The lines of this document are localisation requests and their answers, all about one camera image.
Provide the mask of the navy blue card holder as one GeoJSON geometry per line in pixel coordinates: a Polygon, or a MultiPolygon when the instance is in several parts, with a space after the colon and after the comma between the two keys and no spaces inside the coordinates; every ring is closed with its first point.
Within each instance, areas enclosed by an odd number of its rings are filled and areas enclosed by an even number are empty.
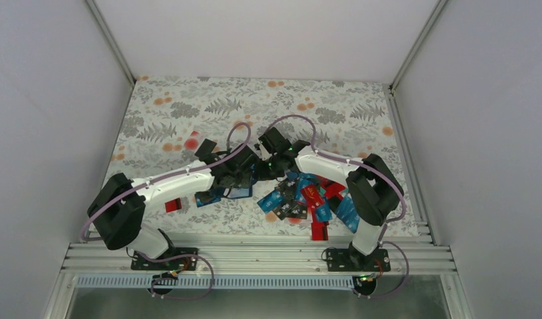
{"type": "Polygon", "coordinates": [[[219,198],[225,198],[225,199],[244,199],[252,197],[252,187],[247,188],[238,188],[238,187],[231,187],[231,188],[224,188],[224,187],[217,187],[209,191],[209,193],[212,196],[219,197],[219,198]]]}

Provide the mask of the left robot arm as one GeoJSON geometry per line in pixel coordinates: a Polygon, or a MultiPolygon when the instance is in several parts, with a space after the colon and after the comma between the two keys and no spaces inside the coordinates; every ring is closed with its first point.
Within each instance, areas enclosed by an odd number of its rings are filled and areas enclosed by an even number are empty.
{"type": "Polygon", "coordinates": [[[158,269],[174,260],[173,245],[160,229],[143,222],[149,208],[159,208],[186,195],[230,188],[248,188],[259,158],[246,144],[220,158],[207,141],[197,160],[165,174],[130,179],[124,173],[111,176],[88,208],[98,240],[115,251],[129,248],[145,255],[158,269]]]}

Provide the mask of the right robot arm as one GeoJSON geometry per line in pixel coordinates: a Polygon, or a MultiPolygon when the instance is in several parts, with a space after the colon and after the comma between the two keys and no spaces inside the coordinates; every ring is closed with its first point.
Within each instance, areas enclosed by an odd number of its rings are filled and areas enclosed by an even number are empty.
{"type": "Polygon", "coordinates": [[[287,169],[324,177],[346,187],[359,216],[357,230],[349,246],[349,262],[356,270],[366,270],[375,261],[389,215],[401,207],[406,211],[403,189],[386,163],[377,155],[343,158],[317,149],[307,141],[290,142],[276,128],[258,138],[264,167],[272,173],[287,169]]]}

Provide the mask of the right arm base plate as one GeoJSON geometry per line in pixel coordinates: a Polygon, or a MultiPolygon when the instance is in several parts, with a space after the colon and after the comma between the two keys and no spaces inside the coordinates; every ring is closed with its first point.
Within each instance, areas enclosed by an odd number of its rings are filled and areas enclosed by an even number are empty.
{"type": "Polygon", "coordinates": [[[326,262],[330,272],[388,272],[391,270],[390,258],[386,249],[375,249],[363,256],[350,249],[326,248],[321,259],[326,262]]]}

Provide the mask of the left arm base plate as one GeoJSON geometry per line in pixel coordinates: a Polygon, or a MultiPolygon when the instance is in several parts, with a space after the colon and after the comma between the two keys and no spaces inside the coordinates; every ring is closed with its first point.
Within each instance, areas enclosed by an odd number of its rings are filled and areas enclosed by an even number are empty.
{"type": "Polygon", "coordinates": [[[195,270],[198,252],[199,249],[196,247],[173,247],[158,257],[155,262],[134,253],[130,268],[132,270],[161,272],[195,270]]]}

